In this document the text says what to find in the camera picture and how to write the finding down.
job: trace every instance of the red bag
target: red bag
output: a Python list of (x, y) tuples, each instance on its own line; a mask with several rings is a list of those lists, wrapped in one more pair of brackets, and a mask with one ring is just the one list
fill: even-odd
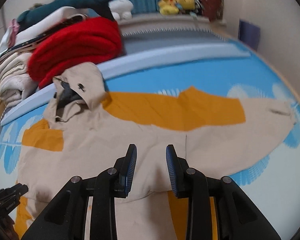
[(203, 16), (209, 21), (221, 20), (223, 15), (223, 0), (201, 0), (203, 5)]

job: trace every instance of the bed sheet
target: bed sheet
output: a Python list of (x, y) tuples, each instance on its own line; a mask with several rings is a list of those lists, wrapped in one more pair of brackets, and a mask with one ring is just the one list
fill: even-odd
[[(284, 142), (251, 168), (230, 175), (260, 208), (282, 240), (300, 227), (300, 105), (276, 74), (257, 56), (200, 60), (126, 74), (105, 82), (109, 91), (178, 96), (190, 86), (234, 98), (277, 98), (290, 102), (297, 123)], [(0, 133), (0, 188), (17, 179), (25, 129), (42, 118), (45, 106), (25, 114)]]

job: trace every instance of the orange fabric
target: orange fabric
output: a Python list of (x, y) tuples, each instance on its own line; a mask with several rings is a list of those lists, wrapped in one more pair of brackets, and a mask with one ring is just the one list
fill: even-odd
[(61, 152), (63, 149), (62, 130), (49, 129), (45, 119), (35, 123), (30, 129), (25, 130), (22, 145), (32, 146), (43, 150)]
[(18, 234), (19, 238), (27, 231), (27, 220), (32, 220), (32, 216), (27, 211), (28, 199), (26, 197), (20, 197), (20, 205), (17, 207), (17, 218), (14, 224), (14, 230)]
[(172, 191), (168, 191), (168, 200), (174, 231), (178, 240), (186, 239), (188, 221), (188, 199), (176, 198)]
[(119, 119), (176, 131), (245, 122), (239, 99), (210, 95), (194, 87), (181, 92), (178, 97), (110, 92), (102, 105)]
[(210, 197), (211, 221), (212, 221), (212, 240), (218, 240), (218, 222), (215, 199)]
[[(168, 200), (174, 231), (178, 240), (184, 240), (187, 232), (188, 198), (176, 198), (172, 191), (168, 191)], [(210, 197), (212, 240), (218, 240), (218, 225), (214, 198)]]

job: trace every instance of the button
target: button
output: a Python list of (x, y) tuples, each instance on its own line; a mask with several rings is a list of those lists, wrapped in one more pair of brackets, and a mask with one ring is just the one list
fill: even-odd
[(84, 85), (82, 85), (82, 84), (78, 84), (78, 88), (80, 89), (80, 90), (82, 90), (82, 92), (85, 92), (85, 90), (84, 90)]

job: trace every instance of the purple folder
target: purple folder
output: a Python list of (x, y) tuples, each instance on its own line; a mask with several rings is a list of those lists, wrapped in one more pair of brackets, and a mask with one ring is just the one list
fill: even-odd
[(240, 20), (238, 39), (250, 48), (257, 50), (260, 39), (260, 28), (244, 20)]

